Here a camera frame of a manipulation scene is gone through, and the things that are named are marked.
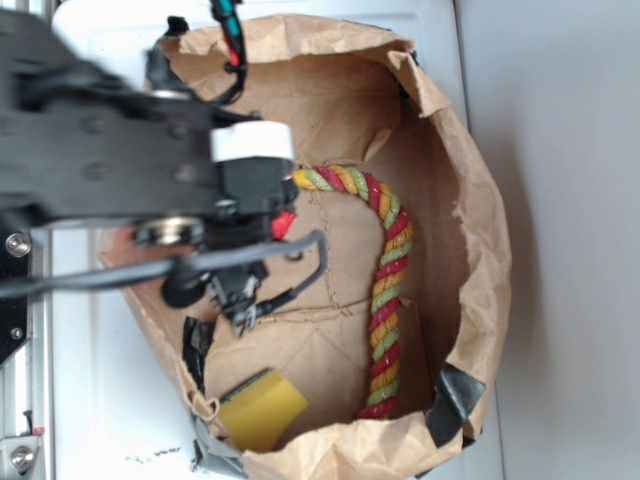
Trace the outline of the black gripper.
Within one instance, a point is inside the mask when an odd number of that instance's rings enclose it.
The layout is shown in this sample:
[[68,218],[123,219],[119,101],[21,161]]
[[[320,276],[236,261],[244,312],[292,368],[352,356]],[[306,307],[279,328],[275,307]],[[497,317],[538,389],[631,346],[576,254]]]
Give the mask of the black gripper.
[[1,225],[24,233],[60,226],[128,226],[138,245],[191,254],[63,276],[1,282],[2,299],[56,290],[119,288],[162,279],[185,308],[216,299],[238,333],[296,297],[257,291],[265,260],[292,248],[271,221],[294,202],[284,125],[239,118],[193,99],[92,89],[1,94]]

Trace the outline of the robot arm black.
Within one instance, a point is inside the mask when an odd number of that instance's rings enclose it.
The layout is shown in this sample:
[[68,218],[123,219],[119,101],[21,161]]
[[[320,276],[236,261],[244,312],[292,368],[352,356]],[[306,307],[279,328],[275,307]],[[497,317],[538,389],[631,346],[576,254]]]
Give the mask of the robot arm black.
[[164,301],[210,295],[240,330],[291,302],[299,287],[259,300],[272,256],[300,251],[275,230],[298,195],[289,128],[229,105],[247,73],[233,7],[215,2],[233,84],[203,100],[172,71],[163,41],[147,53],[150,88],[76,57],[40,20],[1,14],[1,230],[5,251],[36,228],[124,226],[145,248],[183,258],[56,277],[3,275],[5,299],[161,279]]

